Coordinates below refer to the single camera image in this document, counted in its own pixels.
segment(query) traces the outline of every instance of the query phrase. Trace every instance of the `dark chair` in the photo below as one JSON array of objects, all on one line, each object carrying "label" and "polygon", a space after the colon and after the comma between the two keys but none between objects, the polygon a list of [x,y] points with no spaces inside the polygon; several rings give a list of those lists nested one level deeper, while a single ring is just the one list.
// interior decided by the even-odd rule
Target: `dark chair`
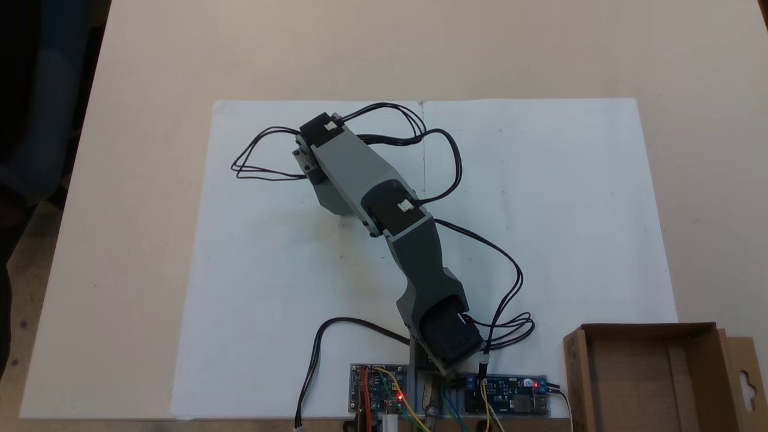
[{"label": "dark chair", "polygon": [[10,351],[6,264],[65,166],[88,42],[91,0],[0,3],[0,377]]}]

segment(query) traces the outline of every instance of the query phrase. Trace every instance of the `white paper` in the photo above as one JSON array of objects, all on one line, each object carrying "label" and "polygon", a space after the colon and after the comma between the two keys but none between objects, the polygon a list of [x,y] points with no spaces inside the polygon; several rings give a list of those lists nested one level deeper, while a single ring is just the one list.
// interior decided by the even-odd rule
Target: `white paper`
[{"label": "white paper", "polygon": [[[317,203],[306,181],[237,180],[229,167],[259,131],[297,128],[365,102],[221,101],[214,107],[171,412],[177,417],[293,417],[318,326],[361,317],[406,335],[395,306],[406,280],[383,239]],[[487,100],[407,105],[462,152],[458,190],[428,205],[507,250],[525,286],[505,316],[530,311],[536,330],[496,351],[490,371],[546,374],[565,385],[562,338],[585,322],[677,321],[634,99]],[[407,136],[396,111],[352,121],[355,133]],[[289,135],[265,138],[252,162],[299,172]],[[376,150],[417,191],[453,178],[440,135]],[[497,252],[439,228],[445,265],[470,315],[489,321],[514,277]],[[348,417],[350,363],[407,363],[408,348],[334,324],[303,416]],[[472,370],[476,361],[465,367]],[[554,417],[566,417],[552,401]]]}]

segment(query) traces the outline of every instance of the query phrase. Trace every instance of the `table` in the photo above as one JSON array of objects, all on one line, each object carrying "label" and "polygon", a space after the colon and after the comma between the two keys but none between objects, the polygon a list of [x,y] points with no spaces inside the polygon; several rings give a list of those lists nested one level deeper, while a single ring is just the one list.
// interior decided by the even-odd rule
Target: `table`
[{"label": "table", "polygon": [[22,416],[170,417],[219,99],[637,98],[677,313],[766,371],[766,76],[755,0],[115,0]]}]

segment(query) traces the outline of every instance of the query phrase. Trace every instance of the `brown cardboard box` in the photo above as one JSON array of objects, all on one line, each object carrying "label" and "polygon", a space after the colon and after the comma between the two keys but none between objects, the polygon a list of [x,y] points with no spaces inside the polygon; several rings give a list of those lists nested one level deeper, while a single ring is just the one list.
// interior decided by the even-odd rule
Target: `brown cardboard box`
[{"label": "brown cardboard box", "polygon": [[768,431],[751,337],[726,337],[715,323],[583,324],[563,348],[577,432]]}]

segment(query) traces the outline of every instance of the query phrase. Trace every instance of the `robotic arm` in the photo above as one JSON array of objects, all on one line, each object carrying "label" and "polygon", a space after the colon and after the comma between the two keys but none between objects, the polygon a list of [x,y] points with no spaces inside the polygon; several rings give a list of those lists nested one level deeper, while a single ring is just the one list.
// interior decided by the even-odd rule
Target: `robotic arm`
[{"label": "robotic arm", "polygon": [[408,279],[397,308],[440,372],[480,350],[477,327],[461,317],[469,309],[462,283],[443,267],[435,220],[413,189],[340,116],[323,113],[300,132],[293,156],[320,205],[334,214],[354,214],[371,237],[386,239]]}]

